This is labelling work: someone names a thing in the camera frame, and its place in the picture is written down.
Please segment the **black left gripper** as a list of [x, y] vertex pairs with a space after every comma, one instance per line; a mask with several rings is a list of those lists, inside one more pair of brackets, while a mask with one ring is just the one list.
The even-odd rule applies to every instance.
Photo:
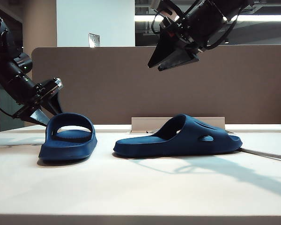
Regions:
[[22, 105], [12, 115], [13, 118], [31, 119], [35, 124], [47, 126], [50, 119], [43, 113], [42, 107], [53, 115], [63, 113], [58, 97], [63, 84], [59, 78], [35, 84], [26, 74], [19, 72], [14, 76], [3, 76], [2, 86], [17, 104]]

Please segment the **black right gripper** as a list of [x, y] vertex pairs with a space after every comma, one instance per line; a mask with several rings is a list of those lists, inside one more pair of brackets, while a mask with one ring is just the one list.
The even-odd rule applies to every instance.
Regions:
[[200, 60], [197, 53], [205, 50], [208, 39], [226, 22], [220, 0], [203, 0], [196, 6], [197, 3], [183, 12], [170, 0], [152, 1], [152, 9], [163, 20], [149, 68], [164, 71]]

